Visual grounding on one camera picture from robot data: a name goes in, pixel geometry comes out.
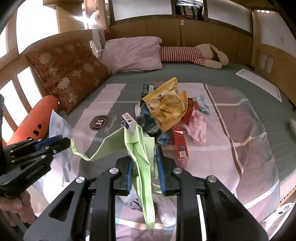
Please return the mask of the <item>person's left hand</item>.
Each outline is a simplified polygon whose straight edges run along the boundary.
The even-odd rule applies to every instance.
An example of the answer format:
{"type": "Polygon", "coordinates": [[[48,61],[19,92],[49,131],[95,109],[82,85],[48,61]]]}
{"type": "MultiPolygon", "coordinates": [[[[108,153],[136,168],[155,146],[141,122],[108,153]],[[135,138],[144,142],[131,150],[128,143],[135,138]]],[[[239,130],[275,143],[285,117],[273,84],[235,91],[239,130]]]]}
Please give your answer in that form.
{"type": "Polygon", "coordinates": [[[16,221],[12,218],[11,212],[17,213],[23,223],[32,224],[36,217],[31,206],[29,192],[24,191],[19,197],[0,198],[1,211],[11,226],[16,226],[16,221]]]}

